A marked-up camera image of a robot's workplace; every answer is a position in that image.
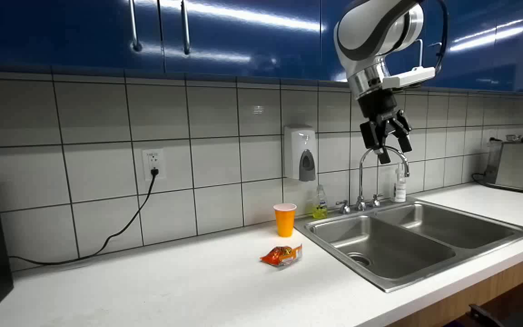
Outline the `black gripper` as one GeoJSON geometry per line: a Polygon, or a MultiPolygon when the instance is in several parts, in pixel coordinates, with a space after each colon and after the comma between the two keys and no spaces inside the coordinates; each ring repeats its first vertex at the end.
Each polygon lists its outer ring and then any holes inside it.
{"type": "Polygon", "coordinates": [[[389,132],[400,141],[404,152],[413,150],[409,138],[411,123],[405,112],[398,107],[396,96],[391,89],[378,89],[358,99],[365,121],[360,125],[364,143],[367,149],[378,154],[382,163],[389,163],[389,150],[385,149],[385,138],[389,132]]]}

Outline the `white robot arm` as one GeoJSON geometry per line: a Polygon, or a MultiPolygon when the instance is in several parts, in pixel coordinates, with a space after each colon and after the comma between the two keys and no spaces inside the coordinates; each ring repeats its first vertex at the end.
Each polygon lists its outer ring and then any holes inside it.
{"type": "Polygon", "coordinates": [[[411,152],[409,119],[398,107],[385,56],[409,47],[422,32],[422,0],[353,0],[335,27],[335,47],[353,94],[365,116],[360,125],[364,143],[389,163],[387,134],[411,152]]]}

